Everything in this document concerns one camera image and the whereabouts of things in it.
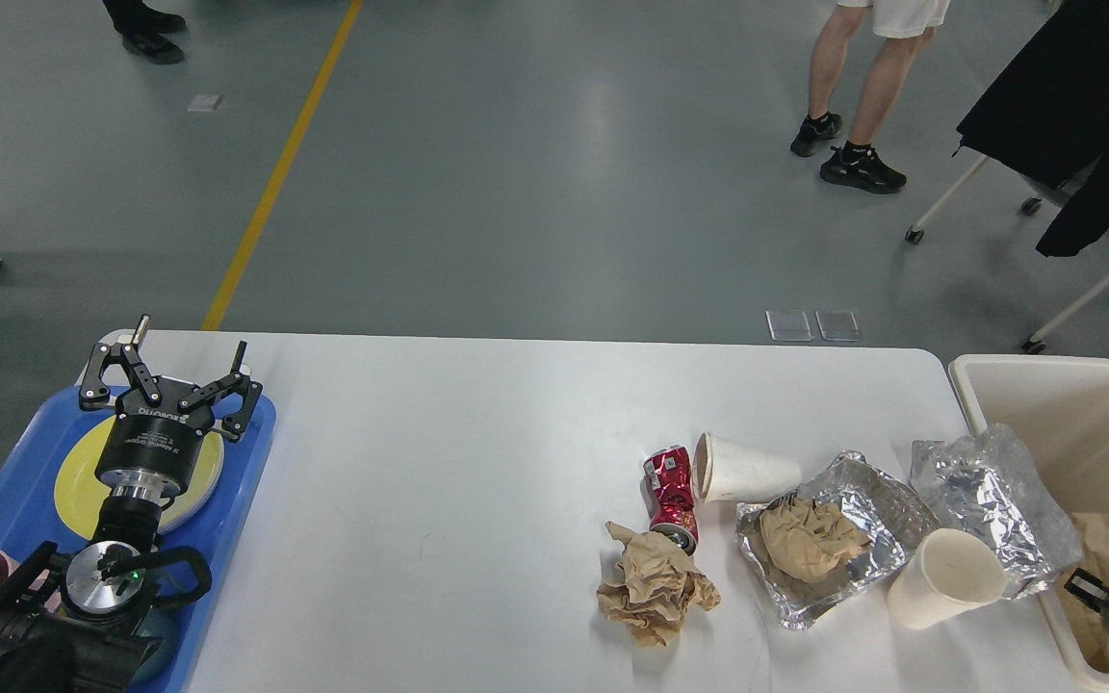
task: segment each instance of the aluminum foil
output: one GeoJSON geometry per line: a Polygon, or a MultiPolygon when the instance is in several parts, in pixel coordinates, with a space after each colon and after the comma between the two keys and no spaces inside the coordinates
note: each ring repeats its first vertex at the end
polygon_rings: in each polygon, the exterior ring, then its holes
{"type": "Polygon", "coordinates": [[[1008,572],[1005,600],[1052,587],[1081,561],[1081,539],[1056,503],[1025,444],[994,422],[977,438],[916,440],[909,483],[944,527],[986,541],[1008,572]]]}
{"type": "Polygon", "coordinates": [[[905,483],[866,463],[862,452],[846,450],[817,477],[802,483],[783,499],[836,503],[842,513],[872,539],[872,551],[837,567],[822,582],[808,584],[790,578],[770,560],[756,519],[770,503],[740,503],[734,534],[743,556],[752,563],[773,598],[782,625],[803,631],[813,626],[838,602],[867,589],[906,564],[922,540],[938,528],[936,516],[905,483]]]}

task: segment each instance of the gray floor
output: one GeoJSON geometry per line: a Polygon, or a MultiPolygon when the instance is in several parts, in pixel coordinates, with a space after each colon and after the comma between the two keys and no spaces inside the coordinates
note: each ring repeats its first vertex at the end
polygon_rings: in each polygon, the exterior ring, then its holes
{"type": "MultiPolygon", "coordinates": [[[[101,334],[200,327],[348,0],[157,4],[189,19],[180,65],[128,55],[95,1],[0,0],[0,465],[101,334]]],[[[998,164],[902,236],[1047,3],[953,6],[877,142],[912,177],[885,198],[786,150],[831,8],[366,0],[222,327],[770,344],[764,312],[802,308],[855,310],[864,347],[1016,350],[1109,237],[1044,259],[1051,214],[1018,215],[998,164]]],[[[1109,356],[1109,291],[1047,351],[1109,356]]]]}

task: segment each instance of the robotic arm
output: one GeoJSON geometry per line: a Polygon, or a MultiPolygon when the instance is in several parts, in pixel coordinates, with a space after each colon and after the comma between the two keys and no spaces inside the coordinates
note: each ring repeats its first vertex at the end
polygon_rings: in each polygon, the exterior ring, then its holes
{"type": "Polygon", "coordinates": [[[142,316],[131,337],[92,348],[79,405],[114,411],[96,466],[111,491],[87,547],[64,556],[45,541],[0,588],[0,692],[121,693],[160,644],[140,635],[150,611],[181,609],[212,588],[197,550],[157,549],[160,518],[187,490],[210,431],[230,442],[242,439],[263,386],[243,365],[245,342],[237,344],[230,373],[214,383],[152,375],[140,356],[149,323],[142,316]],[[128,390],[116,398],[104,381],[110,367],[128,377],[128,390]],[[216,420],[213,405],[230,395],[241,396],[242,407],[216,420]],[[190,565],[196,588],[160,595],[157,569],[175,563],[190,565]],[[44,571],[48,578],[34,588],[44,571]],[[62,610],[50,614],[44,604],[55,591],[62,610]],[[39,659],[53,663],[43,667],[44,681],[28,674],[39,659]]]}

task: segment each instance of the black shoe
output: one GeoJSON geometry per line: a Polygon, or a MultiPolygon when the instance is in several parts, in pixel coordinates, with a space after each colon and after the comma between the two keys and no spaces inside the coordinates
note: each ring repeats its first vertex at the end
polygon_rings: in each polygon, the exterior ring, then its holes
{"type": "Polygon", "coordinates": [[[156,62],[157,65],[172,65],[174,62],[182,62],[182,58],[186,57],[172,40],[153,32],[141,31],[123,35],[122,47],[129,53],[149,58],[150,62],[156,62]]]}
{"type": "Polygon", "coordinates": [[[790,143],[790,150],[800,156],[810,156],[820,149],[820,141],[833,140],[841,132],[842,118],[836,113],[828,113],[827,119],[820,124],[805,118],[798,128],[798,136],[793,137],[793,142],[790,143]]]}
{"type": "Polygon", "coordinates": [[[149,20],[149,26],[156,33],[176,33],[186,28],[186,20],[179,14],[161,12],[144,4],[144,18],[149,20]]]}
{"type": "Polygon", "coordinates": [[[848,185],[867,193],[897,193],[906,185],[906,176],[879,161],[879,154],[867,146],[858,154],[846,154],[833,146],[833,157],[820,166],[820,177],[833,185],[848,185]]]}

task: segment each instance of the white bin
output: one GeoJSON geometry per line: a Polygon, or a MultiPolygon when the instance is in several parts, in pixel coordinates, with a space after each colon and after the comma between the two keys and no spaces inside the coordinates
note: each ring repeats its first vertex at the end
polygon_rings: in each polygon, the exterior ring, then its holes
{"type": "MultiPolygon", "coordinates": [[[[1011,426],[1065,509],[1109,513],[1109,359],[968,355],[949,364],[949,377],[974,434],[990,421],[1011,426]]],[[[1078,683],[1109,692],[1109,674],[1083,661],[1059,598],[1038,598],[1078,683]]]]}

